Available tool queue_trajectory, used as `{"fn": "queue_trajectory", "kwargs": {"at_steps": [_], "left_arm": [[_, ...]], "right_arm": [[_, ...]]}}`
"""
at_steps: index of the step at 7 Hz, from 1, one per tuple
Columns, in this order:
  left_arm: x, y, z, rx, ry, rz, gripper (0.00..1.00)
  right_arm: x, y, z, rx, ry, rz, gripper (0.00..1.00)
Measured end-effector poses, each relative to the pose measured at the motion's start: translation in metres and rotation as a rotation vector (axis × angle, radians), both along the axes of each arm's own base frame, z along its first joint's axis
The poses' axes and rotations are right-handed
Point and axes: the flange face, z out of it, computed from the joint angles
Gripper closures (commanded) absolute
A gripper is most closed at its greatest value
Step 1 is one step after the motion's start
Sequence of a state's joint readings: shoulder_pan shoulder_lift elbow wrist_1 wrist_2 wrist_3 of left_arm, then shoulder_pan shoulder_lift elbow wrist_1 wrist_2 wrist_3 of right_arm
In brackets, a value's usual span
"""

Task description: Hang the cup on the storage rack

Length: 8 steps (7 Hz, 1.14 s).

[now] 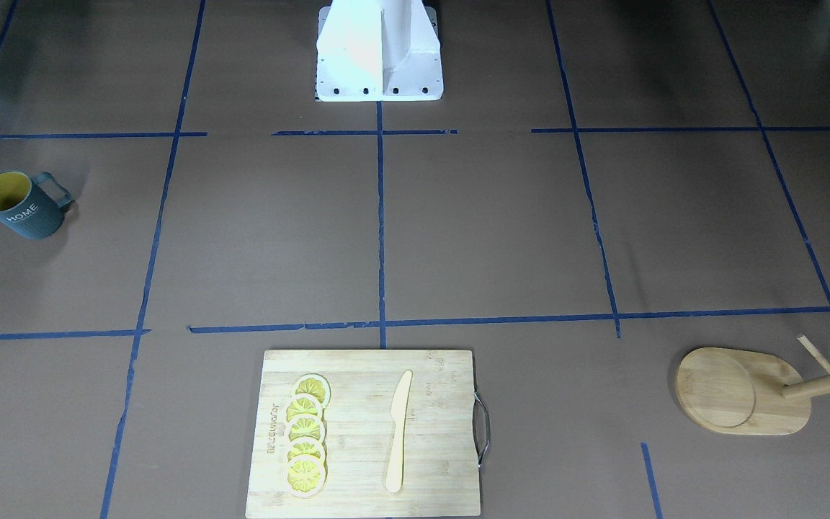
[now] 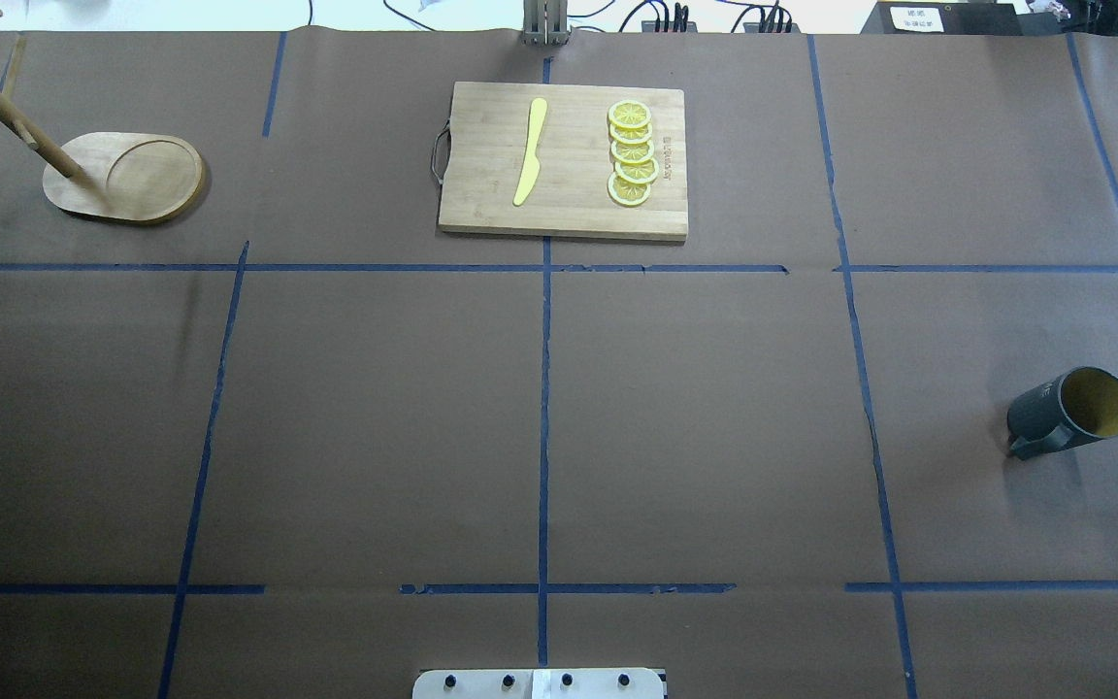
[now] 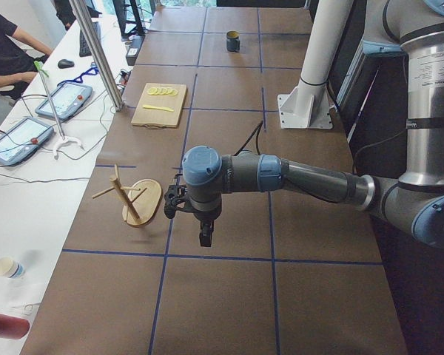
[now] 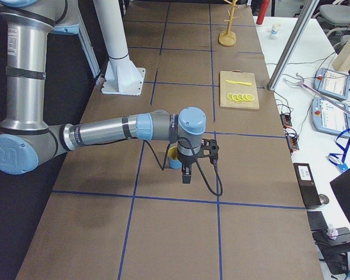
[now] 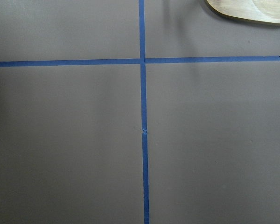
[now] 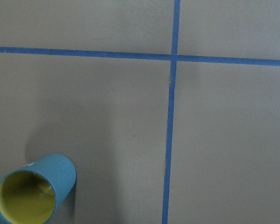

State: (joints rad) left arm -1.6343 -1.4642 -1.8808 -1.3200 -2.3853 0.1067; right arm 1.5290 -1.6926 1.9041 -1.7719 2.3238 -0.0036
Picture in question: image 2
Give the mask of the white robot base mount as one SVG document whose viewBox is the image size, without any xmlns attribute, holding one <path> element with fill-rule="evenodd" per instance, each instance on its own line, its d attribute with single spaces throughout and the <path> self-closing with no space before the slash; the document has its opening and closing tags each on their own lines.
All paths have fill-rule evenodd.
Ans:
<svg viewBox="0 0 1118 699">
<path fill-rule="evenodd" d="M 646 667 L 432 669 L 413 698 L 667 698 L 665 673 Z"/>
</svg>

